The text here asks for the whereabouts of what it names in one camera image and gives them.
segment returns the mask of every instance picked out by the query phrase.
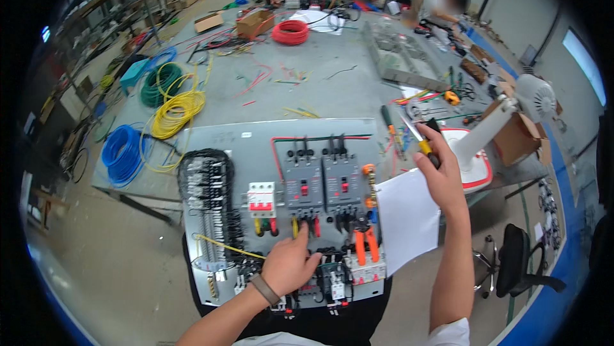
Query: gray circuit breaker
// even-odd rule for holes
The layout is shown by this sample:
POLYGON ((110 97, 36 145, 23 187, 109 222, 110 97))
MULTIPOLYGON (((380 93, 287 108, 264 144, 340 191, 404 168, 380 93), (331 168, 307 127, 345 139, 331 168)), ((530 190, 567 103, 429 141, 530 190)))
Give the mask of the gray circuit breaker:
POLYGON ((360 204, 360 167, 356 156, 325 156, 322 158, 327 210, 360 204))
POLYGON ((322 161, 318 157, 299 158, 286 162, 286 207, 289 210, 324 212, 322 161))

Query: person's left hand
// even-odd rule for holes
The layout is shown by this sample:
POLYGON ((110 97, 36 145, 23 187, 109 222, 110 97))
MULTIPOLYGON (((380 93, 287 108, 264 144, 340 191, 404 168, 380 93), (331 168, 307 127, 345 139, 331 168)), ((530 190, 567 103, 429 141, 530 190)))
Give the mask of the person's left hand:
POLYGON ((322 253, 314 253, 309 257, 307 241, 309 228, 303 222, 298 236, 282 239, 266 256, 262 266, 261 276, 269 287, 282 297, 303 286, 316 271, 322 253))

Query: screwdriver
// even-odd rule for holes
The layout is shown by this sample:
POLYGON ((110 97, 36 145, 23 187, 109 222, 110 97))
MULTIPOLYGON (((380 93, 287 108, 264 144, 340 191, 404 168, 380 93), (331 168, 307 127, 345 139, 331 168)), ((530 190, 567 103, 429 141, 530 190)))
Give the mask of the screwdriver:
POLYGON ((431 163, 433 163, 436 169, 439 169, 439 166, 441 166, 441 162, 439 161, 439 158, 435 156, 435 154, 433 153, 433 149, 431 149, 429 145, 429 142, 426 141, 422 137, 422 134, 420 134, 420 132, 414 125, 414 122, 405 118, 405 116, 403 116, 402 113, 399 113, 398 115, 399 117, 401 117, 401 120, 403 121, 403 123, 407 125, 407 127, 410 129, 410 132, 414 136, 416 141, 418 141, 418 146, 420 147, 420 151, 422 151, 422 153, 430 159, 431 163))
POLYGON ((382 117, 384 118, 384 123, 388 127, 388 132, 390 133, 390 139, 395 144, 395 148, 397 150, 398 157, 403 158, 403 160, 406 161, 407 158, 405 158, 405 153, 403 152, 403 144, 401 143, 401 138, 395 132, 395 128, 394 128, 394 125, 392 124, 392 120, 390 119, 390 113, 388 113, 388 107, 386 105, 382 105, 381 113, 382 113, 382 117))

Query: gray table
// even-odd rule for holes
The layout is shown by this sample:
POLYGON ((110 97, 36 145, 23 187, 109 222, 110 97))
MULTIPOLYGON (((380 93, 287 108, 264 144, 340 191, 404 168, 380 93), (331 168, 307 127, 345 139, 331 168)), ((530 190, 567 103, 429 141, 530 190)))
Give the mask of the gray table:
MULTIPOLYGON (((234 25, 235 14, 235 11, 225 12, 223 15, 226 23, 217 30, 230 28, 234 25)), ((379 19, 379 16, 373 14, 363 14, 360 20, 352 23, 352 26, 361 27, 365 20, 375 22, 379 19)), ((398 23, 396 27, 400 33, 413 34, 412 31, 398 23)), ((186 40, 195 35, 192 22, 189 22, 173 39, 172 43, 186 40)), ((458 67, 461 58, 455 53, 451 51, 442 52, 423 36, 414 36, 442 73, 446 72, 449 66, 453 66, 455 70, 460 70, 458 67)), ((182 51, 189 43, 194 41, 198 40, 191 40, 177 48, 182 51)), ((341 36, 311 32, 309 39, 298 46, 281 45, 268 37, 264 43, 253 46, 251 52, 253 54, 214 56, 211 78, 206 86, 207 103, 204 109, 196 115, 193 122, 194 127, 255 121, 295 120, 301 117, 282 108, 306 108, 305 104, 308 104, 322 118, 376 118, 378 140, 381 143, 388 141, 387 129, 380 117, 380 107, 382 104, 388 104, 394 98, 399 98, 400 91, 394 86, 382 83, 366 46, 362 42, 360 30, 345 28, 341 36), (312 72, 309 81, 297 86, 274 82, 274 80, 284 79, 283 72, 280 69, 281 64, 286 68, 293 68, 297 72, 312 72), (272 74, 245 95, 236 96, 247 89, 260 72, 268 71, 260 65, 269 66, 272 69, 272 74), (352 66, 356 66, 356 68, 349 72, 334 75, 330 80, 326 80, 335 72, 349 69, 352 66), (255 103, 242 106, 253 100, 255 100, 255 103)), ((185 62, 189 55, 189 52, 181 54, 177 57, 177 60, 185 62)), ((206 66, 198 67, 198 75, 201 79, 205 78, 206 66)), ((475 87, 477 98, 475 101, 464 102, 459 108, 459 112, 460 114, 480 113, 486 109, 491 100, 486 95, 485 86, 480 86, 468 76, 465 77, 467 78, 465 81, 472 83, 475 87)), ((122 124, 146 122, 155 112, 154 109, 146 108, 140 103, 138 89, 140 89, 139 84, 117 115, 112 129, 122 124)), ((441 98, 429 102, 429 105, 433 108, 449 107, 441 98)), ((395 126, 401 126, 401 121, 396 113, 391 114, 395 120, 395 126)), ((434 114, 435 118, 446 115, 454 115, 454 112, 434 114)), ((462 118, 448 120, 447 126, 461 127, 462 118)), ((310 135, 310 132, 297 131, 297 134, 310 135)), ((184 131, 183 134, 177 135, 177 139, 172 138, 169 141, 175 143, 177 140, 177 147, 183 149, 185 145, 183 139, 186 136, 187 134, 184 131)), ((192 140, 189 147, 192 150, 199 148, 198 143, 192 140)), ((412 152, 417 149, 417 145, 412 143, 409 150, 412 152)), ((546 168, 541 165, 534 154, 514 166, 505 167, 502 165, 492 143, 487 145, 485 150, 494 173, 494 179, 488 188, 500 188, 523 181, 531 181, 547 174, 546 168)), ((168 147, 157 143, 152 150, 149 161, 161 164, 168 152, 168 147)), ((392 151, 388 152, 386 161, 381 166, 381 174, 385 174, 387 177, 392 175, 390 169, 392 168, 391 153, 392 151)), ((410 169, 412 167, 414 167, 414 163, 411 159, 408 159, 406 163, 399 161, 396 163, 397 172, 401 168, 410 169)), ((164 219, 168 223, 173 222, 166 215, 145 206, 146 203, 136 202, 134 197, 145 197, 151 201, 180 202, 174 172, 154 173, 145 168, 128 186, 115 189, 105 177, 106 168, 100 158, 95 169, 91 182, 93 187, 156 218, 164 219)))

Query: red wire coil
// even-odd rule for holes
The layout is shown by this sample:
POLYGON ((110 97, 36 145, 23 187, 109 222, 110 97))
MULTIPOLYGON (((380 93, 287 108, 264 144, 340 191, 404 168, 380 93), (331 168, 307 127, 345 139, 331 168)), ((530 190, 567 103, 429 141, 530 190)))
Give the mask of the red wire coil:
POLYGON ((272 28, 273 40, 286 45, 298 45, 307 41, 309 27, 301 20, 285 20, 272 28))

